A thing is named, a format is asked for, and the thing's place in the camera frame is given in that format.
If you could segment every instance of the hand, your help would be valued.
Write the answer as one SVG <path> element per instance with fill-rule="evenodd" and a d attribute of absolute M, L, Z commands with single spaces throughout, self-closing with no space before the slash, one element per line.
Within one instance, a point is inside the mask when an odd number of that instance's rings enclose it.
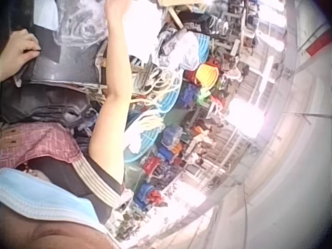
<path fill-rule="evenodd" d="M 105 13 L 110 24 L 122 23 L 123 15 L 126 13 L 131 0 L 106 0 Z"/>
<path fill-rule="evenodd" d="M 27 30 L 15 31 L 0 54 L 0 81 L 15 73 L 29 60 L 39 55 L 40 46 L 37 38 Z"/>

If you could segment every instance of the wall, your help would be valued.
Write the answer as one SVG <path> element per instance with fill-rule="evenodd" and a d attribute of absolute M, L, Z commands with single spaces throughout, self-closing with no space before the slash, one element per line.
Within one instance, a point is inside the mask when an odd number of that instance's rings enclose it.
<path fill-rule="evenodd" d="M 303 33 L 310 35 L 322 22 L 309 1 L 303 0 L 297 11 Z M 306 37 L 299 35 L 298 46 Z M 284 112 L 331 115 L 331 55 L 332 46 L 315 58 L 298 54 L 299 70 Z M 246 248 L 313 248 L 326 231 L 332 221 L 331 130 L 331 119 L 282 116 L 245 181 Z M 243 186 L 238 186 L 225 197 L 217 236 L 206 248 L 244 248 L 245 227 Z"/>

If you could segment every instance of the blue face mask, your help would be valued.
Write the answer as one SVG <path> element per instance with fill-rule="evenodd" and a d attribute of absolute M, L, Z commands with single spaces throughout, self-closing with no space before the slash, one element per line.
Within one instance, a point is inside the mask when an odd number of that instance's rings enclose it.
<path fill-rule="evenodd" d="M 0 203 L 26 218 L 73 222 L 107 233 L 89 200 L 17 170 L 0 170 Z"/>

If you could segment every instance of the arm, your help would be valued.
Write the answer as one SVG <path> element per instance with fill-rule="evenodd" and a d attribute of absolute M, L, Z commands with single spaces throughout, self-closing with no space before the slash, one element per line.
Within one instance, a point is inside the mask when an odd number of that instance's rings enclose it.
<path fill-rule="evenodd" d="M 90 157 L 122 184 L 123 139 L 131 99 L 131 69 L 122 16 L 129 0 L 107 0 L 108 49 L 106 80 L 109 95 L 100 111 L 89 146 Z"/>
<path fill-rule="evenodd" d="M 27 30 L 15 31 L 0 54 L 0 81 L 17 73 L 29 60 L 39 55 L 38 40 Z"/>

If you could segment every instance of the red plaid shirt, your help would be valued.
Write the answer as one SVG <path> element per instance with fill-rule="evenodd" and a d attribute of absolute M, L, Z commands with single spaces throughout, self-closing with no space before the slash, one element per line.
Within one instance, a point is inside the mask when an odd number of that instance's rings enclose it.
<path fill-rule="evenodd" d="M 76 141 L 58 123 L 21 123 L 1 132 L 0 168 L 17 166 L 38 157 L 49 156 L 72 163 L 81 156 Z"/>

